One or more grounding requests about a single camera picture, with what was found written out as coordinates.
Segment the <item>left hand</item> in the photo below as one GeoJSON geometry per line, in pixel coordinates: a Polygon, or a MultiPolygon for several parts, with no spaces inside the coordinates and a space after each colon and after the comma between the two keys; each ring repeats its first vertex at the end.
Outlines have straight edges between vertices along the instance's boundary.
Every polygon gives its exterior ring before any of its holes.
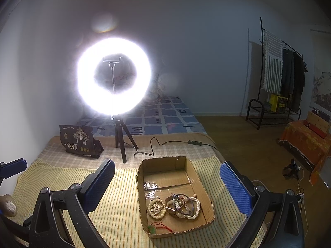
{"type": "Polygon", "coordinates": [[[14,217],[17,215],[16,203],[11,195],[6,194],[0,196],[0,210],[6,217],[14,217]]]}

